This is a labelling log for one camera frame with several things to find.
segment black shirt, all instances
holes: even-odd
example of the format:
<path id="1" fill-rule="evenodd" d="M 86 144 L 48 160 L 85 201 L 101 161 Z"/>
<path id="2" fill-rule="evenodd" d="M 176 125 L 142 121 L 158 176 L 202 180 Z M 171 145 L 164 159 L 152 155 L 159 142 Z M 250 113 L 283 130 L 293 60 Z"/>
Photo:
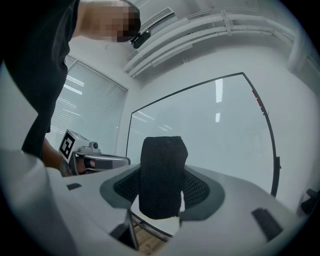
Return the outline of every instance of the black shirt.
<path id="1" fill-rule="evenodd" d="M 66 55 L 76 28 L 79 0 L 20 1 L 5 26 L 3 59 L 14 82 L 38 112 L 22 147 L 42 157 L 58 96 L 66 81 Z"/>

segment person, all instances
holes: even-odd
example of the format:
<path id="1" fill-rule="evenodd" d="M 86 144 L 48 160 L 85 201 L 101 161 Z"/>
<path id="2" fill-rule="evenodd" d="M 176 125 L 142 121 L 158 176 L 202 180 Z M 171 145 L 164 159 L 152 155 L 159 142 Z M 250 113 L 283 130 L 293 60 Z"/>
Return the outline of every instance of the person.
<path id="1" fill-rule="evenodd" d="M 4 26 L 2 58 L 17 87 L 38 113 L 22 150 L 68 176 L 68 165 L 45 135 L 50 132 L 56 101 L 66 81 L 69 41 L 84 36 L 127 42 L 139 33 L 140 11 L 127 0 L 35 0 L 16 5 L 6 7 L 15 20 Z M 83 160 L 78 159 L 77 169 L 84 173 Z"/>

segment white wall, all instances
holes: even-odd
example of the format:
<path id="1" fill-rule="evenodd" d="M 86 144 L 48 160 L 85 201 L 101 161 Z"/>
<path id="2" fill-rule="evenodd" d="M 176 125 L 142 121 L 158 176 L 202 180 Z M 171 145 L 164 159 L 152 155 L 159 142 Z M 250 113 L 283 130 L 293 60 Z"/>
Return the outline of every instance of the white wall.
<path id="1" fill-rule="evenodd" d="M 120 119 L 115 150 L 116 155 L 125 156 L 131 112 L 135 108 L 134 104 L 142 86 L 141 83 L 122 71 L 130 54 L 128 44 L 106 43 L 79 36 L 72 39 L 69 45 L 70 56 L 106 75 L 128 90 Z"/>
<path id="2" fill-rule="evenodd" d="M 200 52 L 206 47 L 211 48 L 209 45 L 214 46 L 210 49 L 211 54 L 202 52 L 202 57 L 195 59 L 195 48 L 192 54 L 186 53 L 185 56 L 194 60 L 169 70 L 145 85 L 135 109 L 194 84 L 244 72 L 269 114 L 276 153 L 281 159 L 276 198 L 296 212 L 307 185 L 310 185 L 312 172 L 318 172 L 320 167 L 319 98 L 286 69 L 288 51 L 278 51 L 269 37 L 259 38 L 269 41 L 270 45 L 261 43 L 259 46 L 254 38 L 252 44 L 233 44 L 231 42 L 241 42 L 234 36 L 207 41 L 206 45 L 199 44 L 197 49 Z M 165 62 L 159 69 L 166 70 L 166 66 L 168 64 Z"/>

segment camera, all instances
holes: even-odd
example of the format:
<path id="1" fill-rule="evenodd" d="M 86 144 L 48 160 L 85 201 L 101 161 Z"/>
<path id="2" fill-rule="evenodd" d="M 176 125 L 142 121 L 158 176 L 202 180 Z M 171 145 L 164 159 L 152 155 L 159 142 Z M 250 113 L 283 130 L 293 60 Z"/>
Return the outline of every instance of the camera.
<path id="1" fill-rule="evenodd" d="M 134 49 L 139 49 L 150 37 L 151 33 L 149 30 L 146 30 L 143 33 L 139 32 L 130 43 L 133 45 Z"/>

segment window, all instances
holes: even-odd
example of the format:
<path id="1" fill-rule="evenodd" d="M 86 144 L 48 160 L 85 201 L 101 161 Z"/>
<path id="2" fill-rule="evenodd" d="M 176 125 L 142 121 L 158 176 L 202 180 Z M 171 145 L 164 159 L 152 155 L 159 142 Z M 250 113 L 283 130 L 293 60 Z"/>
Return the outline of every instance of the window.
<path id="1" fill-rule="evenodd" d="M 98 142 L 102 153 L 114 154 L 127 90 L 70 56 L 65 64 L 68 75 L 45 137 L 58 150 L 70 129 Z"/>

